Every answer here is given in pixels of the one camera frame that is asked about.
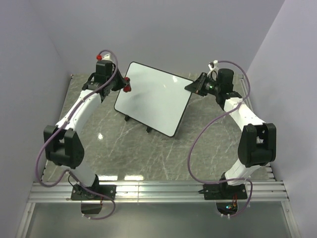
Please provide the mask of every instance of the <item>white wall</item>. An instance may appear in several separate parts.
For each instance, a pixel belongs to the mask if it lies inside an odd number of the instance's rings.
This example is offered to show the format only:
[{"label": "white wall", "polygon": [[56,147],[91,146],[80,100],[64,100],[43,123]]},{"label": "white wall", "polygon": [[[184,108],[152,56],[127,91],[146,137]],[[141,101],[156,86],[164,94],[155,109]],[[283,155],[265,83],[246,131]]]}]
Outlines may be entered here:
[{"label": "white wall", "polygon": [[0,236],[15,236],[68,73],[28,0],[0,4]]},{"label": "white wall", "polygon": [[317,1],[286,0],[248,71],[259,116],[277,127],[275,174],[304,238],[316,237]]},{"label": "white wall", "polygon": [[248,68],[284,0],[30,0],[73,73],[94,70],[113,50],[171,72],[201,72],[211,60]]}]

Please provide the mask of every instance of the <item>glass panel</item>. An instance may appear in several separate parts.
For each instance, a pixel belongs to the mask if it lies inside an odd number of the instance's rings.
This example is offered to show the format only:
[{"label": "glass panel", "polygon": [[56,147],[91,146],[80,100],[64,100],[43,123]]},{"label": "glass panel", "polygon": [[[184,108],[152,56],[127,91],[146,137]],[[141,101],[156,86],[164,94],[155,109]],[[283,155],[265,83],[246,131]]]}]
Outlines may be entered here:
[{"label": "glass panel", "polygon": [[90,221],[80,204],[37,204],[28,238],[289,238],[280,202],[254,202],[228,220],[214,203],[117,204],[103,221]]}]

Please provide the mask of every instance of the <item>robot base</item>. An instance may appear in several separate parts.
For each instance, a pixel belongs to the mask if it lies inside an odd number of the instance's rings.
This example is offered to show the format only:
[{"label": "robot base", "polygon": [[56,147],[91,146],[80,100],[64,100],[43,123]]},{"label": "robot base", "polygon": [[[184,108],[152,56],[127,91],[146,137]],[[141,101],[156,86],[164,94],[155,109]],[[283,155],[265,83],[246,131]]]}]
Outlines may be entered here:
[{"label": "robot base", "polygon": [[[108,185],[108,184],[99,184],[98,176],[96,175],[96,179],[94,184],[87,189],[94,191],[96,193],[105,195],[114,200],[116,193],[116,185]],[[105,200],[100,196],[93,195],[86,190],[84,190],[80,185],[76,184],[73,186],[73,190],[71,193],[70,200],[72,201],[100,201],[100,203],[82,203],[81,204],[81,212],[83,214],[99,214],[102,208],[102,201]]]},{"label": "robot base", "polygon": [[[224,173],[220,180],[225,180]],[[247,190],[244,184],[231,186],[228,183],[204,184],[203,189],[198,191],[203,194],[205,200],[232,200],[233,196],[237,199],[247,199]]]}]

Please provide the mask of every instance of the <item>metal frame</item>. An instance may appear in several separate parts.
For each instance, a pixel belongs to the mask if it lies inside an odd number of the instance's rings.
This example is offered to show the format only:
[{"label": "metal frame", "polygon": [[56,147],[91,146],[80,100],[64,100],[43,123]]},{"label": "metal frame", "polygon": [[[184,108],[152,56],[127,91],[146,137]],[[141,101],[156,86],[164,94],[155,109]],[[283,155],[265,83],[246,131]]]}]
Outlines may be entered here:
[{"label": "metal frame", "polygon": [[282,206],[283,206],[286,222],[288,225],[288,229],[291,233],[292,238],[300,238],[301,234],[299,232],[297,223],[295,221],[295,217],[293,215],[293,210],[292,210],[290,201],[283,201]]},{"label": "metal frame", "polygon": [[[116,188],[116,203],[174,203],[174,202],[215,202],[204,200],[203,194],[198,191],[203,189],[201,183],[195,181],[101,181],[101,184],[114,184]],[[30,203],[81,203],[82,201],[70,200],[72,186],[61,182],[55,187],[46,188],[35,183],[28,199]],[[253,182],[252,202],[288,201],[287,192],[283,182],[255,181]]]},{"label": "metal frame", "polygon": [[[247,88],[244,79],[243,77],[239,77],[239,79],[246,94]],[[246,104],[253,110],[250,99],[246,100]],[[251,201],[280,201],[292,238],[300,238],[299,229],[293,216],[284,183],[276,181],[270,164],[267,164],[265,169],[269,179],[253,181],[254,187]],[[215,202],[214,200],[204,200],[204,196],[198,194],[198,191],[203,189],[203,185],[195,181],[101,181],[101,184],[117,185],[116,203]],[[249,195],[250,185],[246,184],[246,188]],[[81,201],[70,200],[71,192],[72,186],[67,182],[61,182],[51,188],[45,188],[38,183],[33,183],[16,237],[26,237],[36,203],[80,203]]]}]

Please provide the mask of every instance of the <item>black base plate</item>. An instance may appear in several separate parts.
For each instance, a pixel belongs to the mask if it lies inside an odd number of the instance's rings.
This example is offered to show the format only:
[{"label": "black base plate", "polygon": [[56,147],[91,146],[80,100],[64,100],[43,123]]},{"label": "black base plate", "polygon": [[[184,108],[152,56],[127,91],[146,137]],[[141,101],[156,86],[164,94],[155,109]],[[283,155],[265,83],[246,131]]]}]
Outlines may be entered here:
[{"label": "black base plate", "polygon": [[[103,194],[114,200],[115,193],[116,193],[116,185],[99,185],[97,191],[95,192]],[[94,200],[101,201],[100,196],[88,194],[86,191],[83,192],[82,187],[77,184],[74,185],[73,187],[70,199],[73,201],[94,201]],[[99,214],[102,207],[103,206],[101,202],[100,203],[82,203],[81,213],[86,215]]]},{"label": "black base plate", "polygon": [[237,199],[248,198],[244,184],[238,186],[228,185],[226,190],[220,189],[220,184],[204,184],[203,188],[199,193],[204,194],[205,200],[231,200],[235,194]]},{"label": "black base plate", "polygon": [[[116,185],[99,185],[97,193],[103,194],[107,197],[114,199],[116,193]],[[100,196],[86,196],[82,192],[82,188],[79,185],[74,185],[74,188],[71,193],[70,200],[73,201],[89,201],[89,200],[101,200]]]}]

